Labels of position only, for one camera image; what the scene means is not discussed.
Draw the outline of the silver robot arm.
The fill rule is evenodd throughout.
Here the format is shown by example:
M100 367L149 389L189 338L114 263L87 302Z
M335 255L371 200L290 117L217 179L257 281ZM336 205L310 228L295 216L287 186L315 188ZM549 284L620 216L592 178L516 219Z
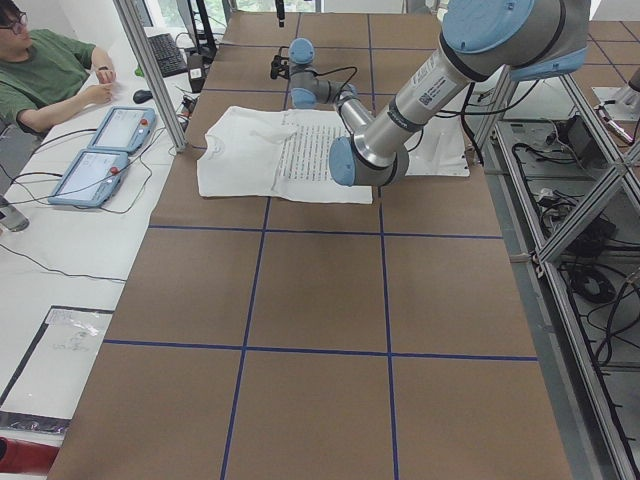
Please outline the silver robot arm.
M364 108L348 83L320 79L305 38L288 48L293 104L332 103L349 134L333 141L332 179L343 186L384 186L408 169L405 143L472 82L500 67L512 80L557 77L578 70L587 53L590 4L572 0L451 1L438 49L378 116Z

